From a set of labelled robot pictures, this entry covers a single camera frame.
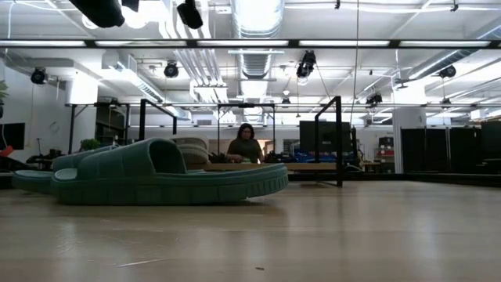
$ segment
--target ceiling light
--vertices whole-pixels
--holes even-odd
[[[230,55],[283,55],[280,50],[228,50]]]
[[[308,78],[307,77],[297,78],[297,83],[301,86],[305,86],[308,84]]]
[[[85,15],[81,15],[81,22],[84,24],[84,27],[87,27],[88,29],[96,29],[98,26],[96,26],[91,20],[88,19]]]
[[[85,47],[82,40],[0,40],[1,47]]]
[[[485,47],[491,42],[488,41],[402,41],[401,47]]]
[[[122,6],[122,14],[124,15],[125,23],[130,28],[139,29],[148,24],[148,20],[143,15],[132,11],[129,7]]]
[[[200,40],[198,46],[287,46],[287,40]]]
[[[184,47],[184,40],[98,40],[96,45],[99,47]]]
[[[388,40],[359,40],[358,46],[378,47],[390,44]],[[356,40],[301,40],[299,46],[322,46],[322,47],[352,47],[357,46]]]

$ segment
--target tv screen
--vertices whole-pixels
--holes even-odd
[[[14,150],[24,150],[24,125],[24,123],[0,125],[0,150],[6,148],[2,130],[7,146],[12,146]]]
[[[342,122],[343,135],[343,152],[351,152],[350,123]],[[336,152],[336,122],[335,121],[320,121],[319,122],[319,152]],[[315,151],[315,122],[300,121],[299,122],[299,146],[304,152]]]

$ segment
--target person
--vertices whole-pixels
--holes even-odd
[[[244,158],[247,158],[252,163],[261,163],[264,160],[263,152],[259,143],[254,139],[254,129],[252,125],[244,123],[238,129],[236,139],[234,139],[226,153],[227,157],[234,162],[240,163]]]

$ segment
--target track light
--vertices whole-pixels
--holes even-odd
[[[438,76],[441,78],[453,78],[456,75],[456,68],[454,66],[448,66],[443,70],[438,72]]]
[[[306,51],[296,71],[297,83],[299,85],[306,85],[308,83],[308,76],[313,72],[313,66],[315,64],[315,53],[313,51]]]
[[[176,61],[168,61],[165,67],[164,74],[168,78],[177,78],[179,74],[179,69],[176,66]]]
[[[368,108],[376,107],[377,104],[383,102],[383,96],[381,93],[375,93],[374,95],[368,96],[366,100],[366,104],[369,105]]]
[[[44,85],[47,83],[47,77],[44,67],[36,67],[33,74],[31,74],[31,82],[36,85]]]
[[[121,27],[125,22],[118,0],[70,0],[70,2],[98,27]]]
[[[198,29],[204,25],[202,17],[196,9],[195,0],[185,0],[178,6],[178,14],[182,23],[191,29]]]

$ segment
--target green slide sandal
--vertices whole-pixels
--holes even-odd
[[[52,177],[52,192],[62,204],[188,205],[259,197],[288,184],[284,164],[215,173],[192,173],[179,148],[154,138],[83,159],[78,168]]]
[[[54,160],[52,169],[57,172],[64,168],[76,168],[87,156],[115,148],[116,146],[105,146],[96,150],[58,157]],[[12,185],[20,190],[49,195],[51,193],[50,180],[53,175],[53,172],[20,170],[14,172]]]

